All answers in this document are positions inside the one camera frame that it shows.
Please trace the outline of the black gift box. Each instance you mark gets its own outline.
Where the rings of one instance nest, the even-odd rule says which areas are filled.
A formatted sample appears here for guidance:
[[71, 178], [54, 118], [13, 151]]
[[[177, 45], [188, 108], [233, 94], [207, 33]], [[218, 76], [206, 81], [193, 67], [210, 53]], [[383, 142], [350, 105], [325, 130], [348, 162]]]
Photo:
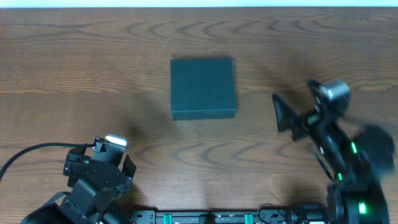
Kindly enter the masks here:
[[174, 121], [235, 117], [238, 107], [233, 59], [171, 60], [170, 96]]

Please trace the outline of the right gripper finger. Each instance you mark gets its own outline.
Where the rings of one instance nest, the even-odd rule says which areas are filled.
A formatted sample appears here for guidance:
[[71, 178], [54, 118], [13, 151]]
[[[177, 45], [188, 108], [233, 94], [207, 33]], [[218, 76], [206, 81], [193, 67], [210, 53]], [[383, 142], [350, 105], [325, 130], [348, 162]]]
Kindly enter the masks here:
[[313, 95], [315, 102], [316, 103], [321, 103], [322, 102], [322, 96], [319, 92], [320, 90], [320, 82], [316, 81], [316, 80], [309, 80], [307, 82], [308, 88], [311, 92], [311, 94]]
[[299, 130], [298, 114], [277, 93], [272, 95], [272, 100], [276, 112], [278, 132], [287, 130], [297, 132]]

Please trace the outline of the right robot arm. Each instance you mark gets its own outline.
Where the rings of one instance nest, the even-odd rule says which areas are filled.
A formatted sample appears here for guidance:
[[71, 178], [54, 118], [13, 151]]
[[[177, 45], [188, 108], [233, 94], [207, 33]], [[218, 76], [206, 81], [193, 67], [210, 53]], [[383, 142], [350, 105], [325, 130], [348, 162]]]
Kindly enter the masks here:
[[367, 125], [353, 139], [338, 125], [350, 101], [350, 88], [341, 80], [307, 82], [315, 108], [302, 115], [278, 94], [272, 100], [277, 129], [291, 131], [293, 141], [309, 137], [331, 184], [328, 206], [299, 203], [284, 215], [285, 223], [389, 223], [382, 176], [394, 171], [394, 141], [376, 125]]

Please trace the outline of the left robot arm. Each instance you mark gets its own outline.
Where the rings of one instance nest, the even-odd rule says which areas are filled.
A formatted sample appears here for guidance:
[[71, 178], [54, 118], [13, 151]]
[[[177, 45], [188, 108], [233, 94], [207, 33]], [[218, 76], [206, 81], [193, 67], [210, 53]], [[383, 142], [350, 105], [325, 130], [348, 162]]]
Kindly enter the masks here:
[[129, 156], [122, 160], [126, 146], [125, 139], [107, 135], [94, 139], [91, 157], [86, 146], [70, 149], [63, 174], [72, 191], [55, 194], [22, 223], [132, 223], [115, 202], [129, 192], [136, 172]]

